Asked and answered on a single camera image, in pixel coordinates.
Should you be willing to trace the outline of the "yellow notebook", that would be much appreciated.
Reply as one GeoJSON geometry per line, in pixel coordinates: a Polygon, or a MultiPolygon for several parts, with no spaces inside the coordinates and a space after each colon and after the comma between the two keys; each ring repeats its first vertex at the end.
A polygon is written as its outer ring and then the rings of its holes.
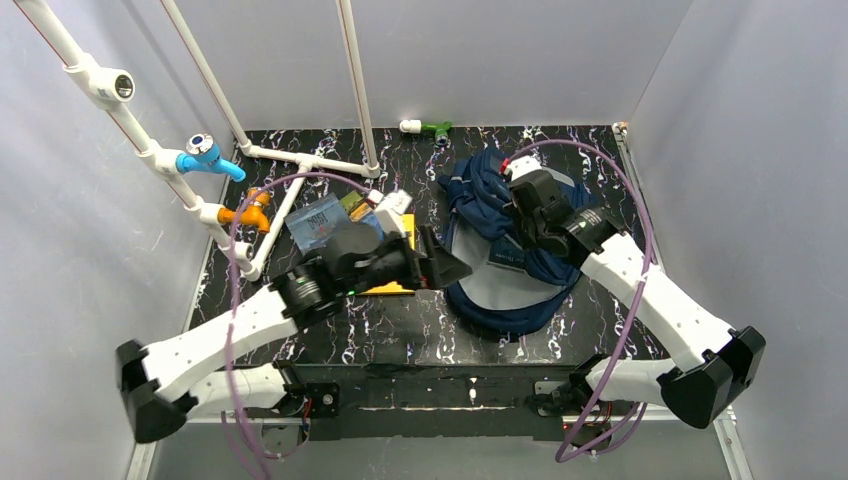
{"type": "Polygon", "coordinates": [[[407,284],[411,283],[411,278],[413,277],[413,271],[406,254],[417,252],[415,215],[413,213],[407,213],[401,219],[407,246],[404,249],[400,249],[399,244],[392,240],[388,247],[380,251],[376,277],[378,280],[385,279],[385,282],[373,285],[368,290],[361,292],[361,295],[394,296],[411,295],[414,293],[412,288],[406,287],[407,284]]]}

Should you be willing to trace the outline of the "navy blue backpack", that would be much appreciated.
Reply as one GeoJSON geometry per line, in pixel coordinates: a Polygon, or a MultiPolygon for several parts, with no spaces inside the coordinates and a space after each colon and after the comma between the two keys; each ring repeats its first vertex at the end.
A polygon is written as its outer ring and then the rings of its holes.
{"type": "Polygon", "coordinates": [[[443,243],[472,274],[446,288],[458,315],[490,330],[527,335],[543,328],[581,277],[578,268],[519,245],[498,168],[506,155],[487,147],[441,175],[448,220],[443,243]]]}

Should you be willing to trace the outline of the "blue orange paperback book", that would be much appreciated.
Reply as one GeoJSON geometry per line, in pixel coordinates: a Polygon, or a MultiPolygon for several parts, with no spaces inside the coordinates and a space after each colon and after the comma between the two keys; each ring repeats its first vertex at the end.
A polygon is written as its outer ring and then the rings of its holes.
{"type": "Polygon", "coordinates": [[[358,191],[351,191],[339,200],[349,219],[354,223],[362,222],[373,212],[367,199],[358,191]]]}

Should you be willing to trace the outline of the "dark blue hardcover book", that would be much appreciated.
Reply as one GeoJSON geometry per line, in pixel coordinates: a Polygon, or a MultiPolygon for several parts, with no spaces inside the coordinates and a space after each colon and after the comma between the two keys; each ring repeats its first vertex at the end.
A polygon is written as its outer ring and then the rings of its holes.
{"type": "Polygon", "coordinates": [[[508,237],[493,241],[489,246],[487,263],[495,267],[523,271],[525,259],[525,251],[508,237]]]}

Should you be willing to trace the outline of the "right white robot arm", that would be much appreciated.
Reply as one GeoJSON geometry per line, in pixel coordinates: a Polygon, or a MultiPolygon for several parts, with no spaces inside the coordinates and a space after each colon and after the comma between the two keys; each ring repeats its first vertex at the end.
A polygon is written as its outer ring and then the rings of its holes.
{"type": "Polygon", "coordinates": [[[567,398],[579,406],[597,394],[668,408],[679,420],[705,428],[753,382],[766,340],[752,326],[735,329],[679,288],[645,255],[605,208],[574,208],[551,173],[507,168],[519,242],[540,248],[580,270],[623,303],[661,342],[668,359],[614,360],[596,355],[569,376],[567,398]]]}

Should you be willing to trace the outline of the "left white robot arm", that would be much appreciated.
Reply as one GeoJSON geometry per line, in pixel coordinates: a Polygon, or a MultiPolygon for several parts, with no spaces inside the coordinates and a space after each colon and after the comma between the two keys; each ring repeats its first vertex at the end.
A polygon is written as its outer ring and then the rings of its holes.
{"type": "Polygon", "coordinates": [[[189,419],[239,406],[278,409],[289,398],[320,399],[327,385],[301,381],[278,361],[228,369],[236,358],[292,337],[337,315],[346,298],[396,283],[407,290],[444,289],[471,275],[471,267],[418,229],[423,251],[405,233],[377,235],[368,225],[340,230],[235,309],[163,341],[130,340],[117,347],[117,384],[134,439],[162,440],[189,419]]]}

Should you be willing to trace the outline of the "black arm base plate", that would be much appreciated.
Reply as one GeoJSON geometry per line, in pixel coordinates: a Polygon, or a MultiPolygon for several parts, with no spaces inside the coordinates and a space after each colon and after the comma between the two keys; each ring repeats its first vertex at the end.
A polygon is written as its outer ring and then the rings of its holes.
{"type": "Polygon", "coordinates": [[[295,382],[293,399],[277,417],[298,413],[301,401],[314,441],[360,438],[562,438],[577,403],[558,393],[573,366],[514,365],[295,365],[276,362],[295,382]]]}

